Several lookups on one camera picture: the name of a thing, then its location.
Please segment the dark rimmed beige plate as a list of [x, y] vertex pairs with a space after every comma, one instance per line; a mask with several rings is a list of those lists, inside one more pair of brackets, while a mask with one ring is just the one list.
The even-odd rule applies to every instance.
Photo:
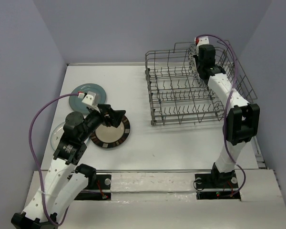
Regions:
[[90, 140], [100, 148], [112, 149], [123, 144], [131, 130], [129, 119], [124, 115], [118, 127], [100, 125], [90, 136]]

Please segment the watermelon pattern plate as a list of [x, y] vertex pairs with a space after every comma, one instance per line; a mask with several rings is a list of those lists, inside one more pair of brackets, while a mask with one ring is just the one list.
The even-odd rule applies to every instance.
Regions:
[[60, 139], [64, 133], [63, 127], [64, 127], [65, 122], [59, 124], [52, 132], [51, 137], [50, 137], [50, 144], [51, 147], [53, 149], [53, 151], [55, 151], [57, 149], [57, 146], [60, 142]]

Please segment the teal green plate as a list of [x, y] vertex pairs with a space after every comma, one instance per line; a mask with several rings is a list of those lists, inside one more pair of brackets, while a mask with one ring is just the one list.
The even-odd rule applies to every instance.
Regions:
[[89, 114], [87, 105], [96, 106], [98, 104], [105, 104], [107, 100], [105, 90], [94, 83], [82, 84], [76, 87], [72, 93], [80, 95], [71, 96], [69, 98], [69, 105], [73, 111], [80, 112], [83, 115]]

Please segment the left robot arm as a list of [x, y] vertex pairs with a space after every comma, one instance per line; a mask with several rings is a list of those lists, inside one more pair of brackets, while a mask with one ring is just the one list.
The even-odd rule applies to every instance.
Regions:
[[117, 128], [125, 110], [113, 110], [109, 104], [88, 109], [89, 114], [69, 113], [65, 118], [58, 146], [40, 188], [21, 213], [11, 219], [17, 229], [56, 229], [65, 220], [75, 197], [96, 183], [96, 169], [79, 164], [87, 145], [85, 141], [101, 125]]

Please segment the white blue striped plate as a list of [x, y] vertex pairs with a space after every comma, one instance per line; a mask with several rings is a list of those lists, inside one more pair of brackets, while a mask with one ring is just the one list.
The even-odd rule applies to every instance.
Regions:
[[200, 78], [198, 70], [197, 70], [197, 63], [196, 63], [197, 58], [198, 58], [198, 55], [196, 53], [196, 45], [192, 43], [188, 48], [188, 62], [189, 62], [190, 70], [194, 76], [194, 79], [197, 81], [198, 85], [201, 88], [206, 88], [207, 85]]

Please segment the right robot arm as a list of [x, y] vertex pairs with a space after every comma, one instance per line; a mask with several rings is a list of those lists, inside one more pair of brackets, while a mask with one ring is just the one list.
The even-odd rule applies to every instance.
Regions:
[[216, 93], [225, 107], [224, 146], [206, 179], [212, 186], [223, 187], [231, 183], [241, 151], [257, 134], [260, 107], [249, 103], [235, 89], [223, 67], [216, 65], [215, 54], [213, 45], [198, 45], [195, 61], [199, 77]]

